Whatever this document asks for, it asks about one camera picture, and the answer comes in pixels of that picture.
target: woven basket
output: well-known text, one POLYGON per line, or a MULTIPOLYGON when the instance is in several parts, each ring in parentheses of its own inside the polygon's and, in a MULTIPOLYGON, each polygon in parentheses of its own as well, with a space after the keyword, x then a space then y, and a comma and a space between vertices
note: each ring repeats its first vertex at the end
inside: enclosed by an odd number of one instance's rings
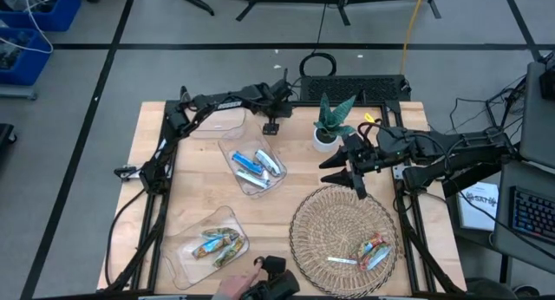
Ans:
POLYGON ((399 251, 393 219, 371 195, 359 200, 341 186, 326 186, 297 208, 290 228, 293 258, 304 277, 319 290, 340 298, 367 296, 385 284, 399 251), (351 259, 354 251, 375 233, 391 245, 391 252, 374 269, 329 261, 351 259))

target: wooden tabletop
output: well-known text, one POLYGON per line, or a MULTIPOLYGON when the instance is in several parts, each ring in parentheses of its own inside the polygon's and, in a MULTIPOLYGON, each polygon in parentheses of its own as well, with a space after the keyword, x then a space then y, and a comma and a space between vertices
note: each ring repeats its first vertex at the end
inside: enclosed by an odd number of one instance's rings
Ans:
MULTIPOLYGON (((152 156, 158 144, 164 106, 164 102, 145 102, 142 104, 129 155, 129 164, 142 165, 152 156)), ((426 115, 421 103, 402 102, 401 108, 405 127, 428 130, 426 115)), ((278 121, 280 129, 277 136, 265 137, 278 158, 287 167, 288 173, 278 188, 259 199, 250 199, 239 189, 237 181, 219 149, 218 139, 203 139, 202 137, 206 135, 204 133, 180 142, 166 218, 165 235, 178 234, 209 216, 222 205, 228 205, 235 212, 237 220, 248 236, 250 249, 220 271, 216 271, 185 291, 175 287, 166 263, 161 261, 156 282, 156 293, 213 294, 217 290, 221 279, 233 274, 243 274, 251 268, 253 260, 258 256, 274 255, 287 259, 287 268, 295 274, 299 281, 301 287, 299 295, 322 295, 321 291, 304 279, 291 257, 289 246, 291 219, 301 201, 322 185, 320 182, 322 176, 340 170, 339 168, 318 169, 318 164, 333 154, 319 153, 312 146, 314 131, 312 122, 317 118, 318 109, 295 108, 290 119, 278 121)), ((363 117, 367 112, 374 118, 380 118, 381 116, 377 108, 353 108, 345 124, 357 126, 364 121, 363 117)), ((243 119, 241 113, 243 111, 237 109, 217 112, 208 118, 206 124, 203 125, 229 127, 233 124, 240 124, 243 119)), ((250 112, 245 113, 245 119, 254 121, 259 126, 267 122, 264 117, 253 116, 250 112)), ((392 123, 395 121, 392 114, 390 120, 392 123)), ((374 142, 375 133, 376 130, 373 130, 370 136, 370 139, 374 142)), ((367 173, 364 180, 367 191, 380 201, 391 214, 399 232, 399 238, 401 238, 398 214, 392 207, 395 193, 391 172, 384 170, 381 173, 367 173)), ((141 189, 142 185, 138 180, 123 183, 116 210, 119 211, 141 189)), ((428 190, 443 197, 441 184, 439 183, 433 183, 428 190)), ((142 196, 133 205, 129 206, 114 228, 109 264, 112 280, 117 277, 135 253, 146 198, 146 196, 142 196)), ((420 205, 430 252, 454 283, 465 289, 466 285, 447 206, 440 200, 424 194, 420 196, 420 205)), ((401 253, 394 272, 388 282, 375 291, 376 295, 408 296, 411 294, 406 259, 402 256, 404 255, 402 241, 400 245, 401 253)), ((415 253, 419 287, 421 290, 425 290, 426 284, 421 259, 414 247, 412 249, 415 253)), ((147 286, 147 271, 150 268, 150 262, 149 254, 143 264, 141 288, 147 286)), ((260 278, 266 279, 265 273, 261 273, 260 278)), ((438 284, 436 285, 438 290, 441 290, 441 287, 438 284)), ((98 287, 103 288, 105 286, 106 282, 102 274, 98 287)))

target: blue crate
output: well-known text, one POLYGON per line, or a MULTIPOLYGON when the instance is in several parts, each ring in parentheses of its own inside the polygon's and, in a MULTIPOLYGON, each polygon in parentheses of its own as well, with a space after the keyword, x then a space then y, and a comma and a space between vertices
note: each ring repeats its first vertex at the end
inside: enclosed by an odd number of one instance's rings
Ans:
MULTIPOLYGON (((66 31, 81 6, 81 0, 55 0, 48 13, 33 12, 38 27, 44 31, 66 31)), ((15 28, 35 28, 27 12, 0 11, 0 19, 15 28)))
MULTIPOLYGON (((20 32, 29 36, 28 48, 49 50, 49 45, 34 29, 0 28, 0 36, 6 40, 10 37, 17 38, 20 32)), ((0 83, 25 86, 35 84, 36 78, 41 74, 49 58, 50 54, 23 50, 11 69, 0 69, 0 83)))

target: clear plastic container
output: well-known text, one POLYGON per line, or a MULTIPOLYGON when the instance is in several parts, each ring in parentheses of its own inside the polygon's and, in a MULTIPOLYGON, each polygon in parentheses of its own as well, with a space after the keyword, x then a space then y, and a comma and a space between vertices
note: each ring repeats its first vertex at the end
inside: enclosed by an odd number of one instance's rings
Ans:
MULTIPOLYGON (((192 118, 194 112, 187 111, 187 117, 192 118)), ((245 123, 246 111, 244 108, 221 110, 212 113, 199 127, 191 133, 195 139, 221 139, 234 128, 245 123)))
POLYGON ((249 238, 246 237, 241 225, 235 218, 233 210, 226 205, 221 206, 216 212, 181 233, 164 237, 161 246, 162 257, 176 288, 185 290, 219 270, 212 264, 220 251, 208 254, 198 260, 192 255, 197 247, 206 242, 206 239, 202 238, 200 234, 203 231, 219 227, 230 227, 245 238, 241 250, 233 259, 224 264, 223 267, 226 267, 249 250, 249 238))
POLYGON ((246 120, 243 126, 234 128, 232 131, 228 132, 223 136, 221 140, 218 141, 219 148, 225 157, 225 161, 231 168, 233 173, 237 173, 239 169, 245 170, 239 163, 232 159, 235 152, 240 152, 242 155, 248 159, 259 162, 255 158, 255 153, 258 149, 263 150, 279 167, 280 174, 278 176, 273 176, 264 170, 263 176, 258 176, 255 173, 248 172, 250 175, 257 179, 268 179, 269 184, 267 188, 262 188, 253 185, 245 179, 240 178, 235 175, 241 190, 245 195, 252 198, 259 198, 266 193, 268 193, 272 188, 276 187, 287 175, 287 169, 284 164, 279 160, 277 155, 273 152, 268 144, 268 141, 262 135, 262 130, 254 121, 246 120))

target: black stripe on floor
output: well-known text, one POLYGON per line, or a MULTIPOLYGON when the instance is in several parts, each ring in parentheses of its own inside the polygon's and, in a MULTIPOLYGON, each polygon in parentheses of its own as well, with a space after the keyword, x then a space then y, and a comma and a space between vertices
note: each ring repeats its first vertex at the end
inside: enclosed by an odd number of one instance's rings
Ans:
POLYGON ((54 208, 50 213, 49 221, 46 224, 46 229, 44 231, 44 234, 42 235, 41 243, 39 244, 35 259, 33 260, 33 264, 31 265, 31 269, 29 271, 29 275, 27 276, 27 280, 25 281, 25 285, 20 297, 21 299, 31 299, 35 294, 36 286, 38 285, 42 268, 44 267, 46 257, 49 254, 50 246, 52 245, 52 241, 54 240, 56 228, 60 223, 63 207, 66 205, 66 201, 68 200, 69 190, 71 184, 73 183, 77 167, 79 166, 79 161, 81 159, 83 149, 85 148, 85 143, 87 142, 90 128, 93 125, 93 119, 95 118, 96 109, 98 108, 98 104, 102 97, 102 92, 104 91, 104 87, 106 86, 106 81, 108 80, 110 69, 112 68, 112 64, 114 63, 115 52, 117 51, 117 46, 120 43, 121 36, 123 35, 123 30, 125 29, 127 19, 129 18, 129 13, 131 12, 133 2, 134 0, 127 0, 125 3, 125 7, 123 8, 120 21, 118 22, 117 29, 115 30, 114 38, 112 39, 109 47, 106 61, 104 62, 104 66, 102 67, 98 82, 96 83, 95 91, 88 105, 87 113, 85 114, 85 119, 82 124, 81 131, 79 132, 77 142, 75 144, 73 153, 71 154, 68 169, 63 176, 62 185, 56 197, 54 208))
MULTIPOLYGON (((402 50, 402 43, 121 43, 117 49, 125 50, 219 50, 219 49, 383 49, 402 50)), ((111 44, 102 43, 58 43, 55 49, 110 49, 111 44)), ((540 44, 536 48, 555 48, 555 44, 540 44)), ((409 50, 447 50, 447 51, 481 51, 481 50, 526 50, 527 44, 461 44, 461 43, 413 43, 409 50)))
POLYGON ((526 41, 526 44, 528 45, 528 48, 532 53, 532 57, 534 58, 534 61, 538 61, 540 58, 538 48, 536 48, 536 43, 532 38, 532 34, 530 33, 528 26, 526 26, 524 17, 522 17, 522 14, 520 14, 520 10, 519 10, 519 7, 517 6, 517 3, 514 0, 506 0, 506 2, 509 4, 509 8, 511 8, 511 12, 513 13, 514 19, 517 21, 520 32, 522 33, 522 36, 524 37, 524 40, 526 41))

